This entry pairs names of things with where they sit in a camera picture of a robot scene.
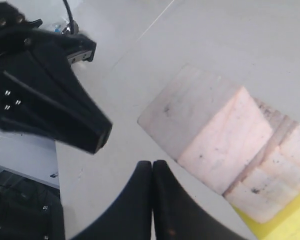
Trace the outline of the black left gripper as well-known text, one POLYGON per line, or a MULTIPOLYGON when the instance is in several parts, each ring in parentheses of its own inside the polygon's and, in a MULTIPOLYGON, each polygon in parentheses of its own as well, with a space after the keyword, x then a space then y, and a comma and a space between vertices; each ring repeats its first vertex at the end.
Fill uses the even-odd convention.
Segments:
POLYGON ((71 65, 92 62, 97 43, 81 33, 38 29, 42 24, 0 1, 0 129, 95 154, 107 143, 112 122, 71 65))

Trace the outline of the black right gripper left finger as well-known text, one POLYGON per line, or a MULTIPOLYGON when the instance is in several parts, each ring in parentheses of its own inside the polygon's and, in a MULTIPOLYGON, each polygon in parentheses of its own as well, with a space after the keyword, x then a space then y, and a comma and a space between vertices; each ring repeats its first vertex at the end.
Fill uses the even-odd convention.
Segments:
POLYGON ((149 240, 152 228, 152 163, 139 161, 110 207, 76 240, 149 240))

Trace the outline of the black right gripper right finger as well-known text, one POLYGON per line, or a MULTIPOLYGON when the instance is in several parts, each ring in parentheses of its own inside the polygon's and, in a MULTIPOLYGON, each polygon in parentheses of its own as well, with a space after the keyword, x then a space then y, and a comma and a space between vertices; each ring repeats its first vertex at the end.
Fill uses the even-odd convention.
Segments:
POLYGON ((164 160, 153 163, 152 189, 156 239, 243 239, 205 212, 181 186, 164 160))

